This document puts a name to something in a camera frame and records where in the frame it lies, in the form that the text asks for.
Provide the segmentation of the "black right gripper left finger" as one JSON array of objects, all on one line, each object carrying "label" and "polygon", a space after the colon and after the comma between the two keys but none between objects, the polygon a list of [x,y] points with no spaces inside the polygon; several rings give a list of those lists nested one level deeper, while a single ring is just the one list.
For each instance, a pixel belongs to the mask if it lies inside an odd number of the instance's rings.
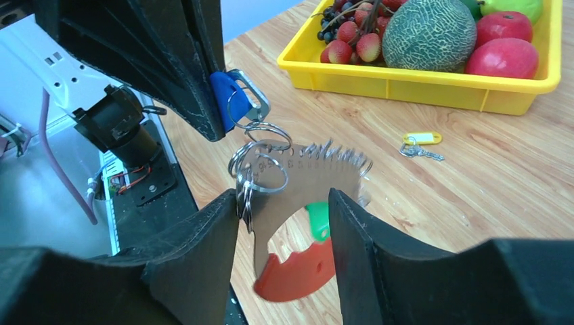
[{"label": "black right gripper left finger", "polygon": [[222,324],[239,221],[229,189],[112,257],[1,250],[2,324]]}]

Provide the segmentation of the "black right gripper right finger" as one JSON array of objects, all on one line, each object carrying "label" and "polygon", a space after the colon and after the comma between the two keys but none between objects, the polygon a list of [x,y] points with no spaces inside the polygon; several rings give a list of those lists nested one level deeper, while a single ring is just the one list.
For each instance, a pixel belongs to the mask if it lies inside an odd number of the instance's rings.
[{"label": "black right gripper right finger", "polygon": [[345,324],[572,324],[573,241],[492,238],[451,253],[329,193]]}]

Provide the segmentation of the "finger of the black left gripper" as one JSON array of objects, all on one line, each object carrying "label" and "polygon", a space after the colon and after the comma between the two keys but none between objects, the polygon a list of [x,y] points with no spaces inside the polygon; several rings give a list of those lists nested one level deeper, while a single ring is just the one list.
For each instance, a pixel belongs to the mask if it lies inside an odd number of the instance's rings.
[{"label": "finger of the black left gripper", "polygon": [[196,30],[211,72],[225,70],[220,0],[192,1]]},{"label": "finger of the black left gripper", "polygon": [[208,141],[224,137],[192,1],[60,1],[58,42],[172,108]]}]

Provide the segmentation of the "silver key blue tag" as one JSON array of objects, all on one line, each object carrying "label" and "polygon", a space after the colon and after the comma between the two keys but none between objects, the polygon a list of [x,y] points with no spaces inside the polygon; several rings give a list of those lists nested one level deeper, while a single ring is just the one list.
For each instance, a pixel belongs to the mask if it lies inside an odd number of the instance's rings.
[{"label": "silver key blue tag", "polygon": [[216,71],[209,79],[226,133],[238,126],[244,117],[264,121],[269,114],[269,100],[243,70]]}]

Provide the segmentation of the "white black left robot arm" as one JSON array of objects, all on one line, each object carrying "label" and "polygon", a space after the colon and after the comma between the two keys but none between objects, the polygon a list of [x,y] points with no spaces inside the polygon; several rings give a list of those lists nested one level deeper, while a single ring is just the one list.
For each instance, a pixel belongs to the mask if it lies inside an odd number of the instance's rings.
[{"label": "white black left robot arm", "polygon": [[1,50],[43,81],[76,130],[128,167],[158,146],[140,93],[203,138],[225,137],[209,77],[225,68],[218,1],[2,1]]}]

